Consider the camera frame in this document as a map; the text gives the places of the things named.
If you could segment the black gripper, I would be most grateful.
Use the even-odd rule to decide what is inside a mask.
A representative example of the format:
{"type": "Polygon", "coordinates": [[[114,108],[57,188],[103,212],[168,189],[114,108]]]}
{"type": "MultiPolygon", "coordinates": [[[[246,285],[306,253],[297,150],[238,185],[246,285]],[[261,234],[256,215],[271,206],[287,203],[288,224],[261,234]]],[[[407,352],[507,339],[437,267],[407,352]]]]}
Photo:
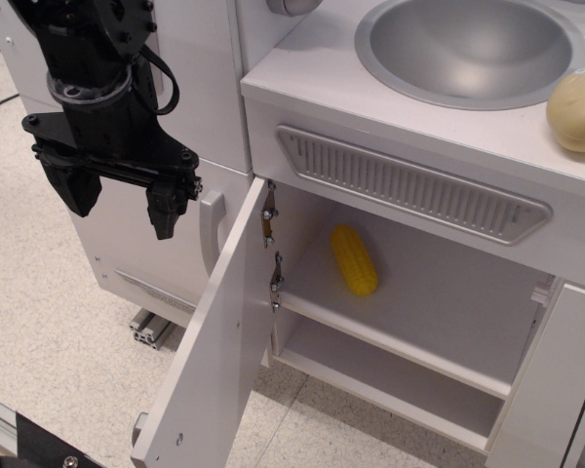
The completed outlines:
{"type": "Polygon", "coordinates": [[[157,116],[132,95],[109,105],[67,103],[60,112],[31,113],[23,129],[63,203],[86,217],[104,177],[146,189],[147,213],[158,240],[174,236],[188,200],[198,198],[197,154],[168,135],[157,116]]]}

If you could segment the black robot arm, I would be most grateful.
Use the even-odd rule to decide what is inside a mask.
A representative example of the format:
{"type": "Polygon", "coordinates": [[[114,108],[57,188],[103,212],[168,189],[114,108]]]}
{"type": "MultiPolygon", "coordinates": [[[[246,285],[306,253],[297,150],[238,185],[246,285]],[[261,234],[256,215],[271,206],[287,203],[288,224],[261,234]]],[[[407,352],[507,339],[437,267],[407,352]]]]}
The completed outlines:
{"type": "Polygon", "coordinates": [[[146,44],[155,33],[151,1],[14,1],[37,40],[47,88],[59,112],[22,121],[49,183],[76,215],[98,201],[103,178],[145,190],[158,239],[173,237],[189,202],[202,190],[198,155],[168,135],[158,119],[179,102],[179,86],[160,105],[152,70],[167,64],[146,44]]]}

